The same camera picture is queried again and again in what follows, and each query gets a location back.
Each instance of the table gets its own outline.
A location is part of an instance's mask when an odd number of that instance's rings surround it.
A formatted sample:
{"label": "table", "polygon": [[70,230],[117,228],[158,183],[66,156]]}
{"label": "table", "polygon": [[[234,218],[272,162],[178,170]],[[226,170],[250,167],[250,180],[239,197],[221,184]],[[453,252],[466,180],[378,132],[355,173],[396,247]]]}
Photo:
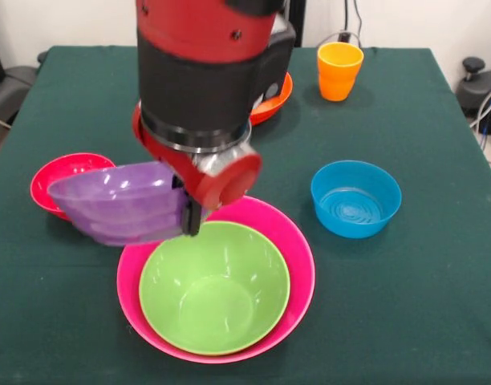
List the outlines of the table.
{"label": "table", "polygon": [[[130,125],[136,72],[131,47],[53,48],[0,154],[0,384],[491,383],[491,172],[429,50],[367,49],[343,103],[320,98],[315,50],[294,51],[293,95],[254,129],[251,195],[306,234],[314,300],[285,342],[224,366],[143,341],[116,295],[121,250],[29,197],[62,154],[150,159]],[[400,183],[401,210],[376,237],[336,237],[314,216],[310,179],[341,159]]]}

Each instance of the blue bowl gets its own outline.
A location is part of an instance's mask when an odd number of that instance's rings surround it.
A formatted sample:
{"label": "blue bowl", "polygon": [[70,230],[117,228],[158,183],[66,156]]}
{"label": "blue bowl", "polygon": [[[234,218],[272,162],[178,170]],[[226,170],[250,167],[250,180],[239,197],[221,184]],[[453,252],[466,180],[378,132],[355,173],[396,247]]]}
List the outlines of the blue bowl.
{"label": "blue bowl", "polygon": [[397,213],[402,193],[396,180],[373,164],[342,160],[322,167],[311,181],[319,221],[347,238],[377,234]]}

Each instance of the green bowl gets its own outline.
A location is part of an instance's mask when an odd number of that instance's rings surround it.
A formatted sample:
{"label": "green bowl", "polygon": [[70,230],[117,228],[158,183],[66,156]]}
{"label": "green bowl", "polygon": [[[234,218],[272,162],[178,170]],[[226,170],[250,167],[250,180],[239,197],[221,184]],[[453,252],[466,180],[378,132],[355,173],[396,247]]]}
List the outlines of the green bowl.
{"label": "green bowl", "polygon": [[285,311],[290,275],[258,231],[210,221],[196,237],[163,242],[140,277],[142,311],[165,341],[198,355],[227,355],[268,334]]}

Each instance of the purple bowl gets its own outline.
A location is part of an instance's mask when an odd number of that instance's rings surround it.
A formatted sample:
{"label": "purple bowl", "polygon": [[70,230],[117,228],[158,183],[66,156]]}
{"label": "purple bowl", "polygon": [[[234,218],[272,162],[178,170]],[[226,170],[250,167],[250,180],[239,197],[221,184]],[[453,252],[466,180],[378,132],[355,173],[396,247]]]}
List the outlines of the purple bowl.
{"label": "purple bowl", "polygon": [[48,193],[82,232],[107,245],[176,237],[187,203],[160,162],[129,164],[58,180]]}

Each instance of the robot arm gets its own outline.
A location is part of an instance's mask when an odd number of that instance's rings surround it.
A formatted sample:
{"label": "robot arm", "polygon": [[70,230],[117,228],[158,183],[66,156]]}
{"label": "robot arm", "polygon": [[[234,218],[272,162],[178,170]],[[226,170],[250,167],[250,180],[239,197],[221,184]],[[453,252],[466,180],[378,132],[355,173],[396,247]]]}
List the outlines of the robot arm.
{"label": "robot arm", "polygon": [[283,0],[136,0],[140,102],[136,137],[191,199],[184,233],[201,207],[242,197],[262,160],[249,146],[250,112],[279,94],[295,32]]}

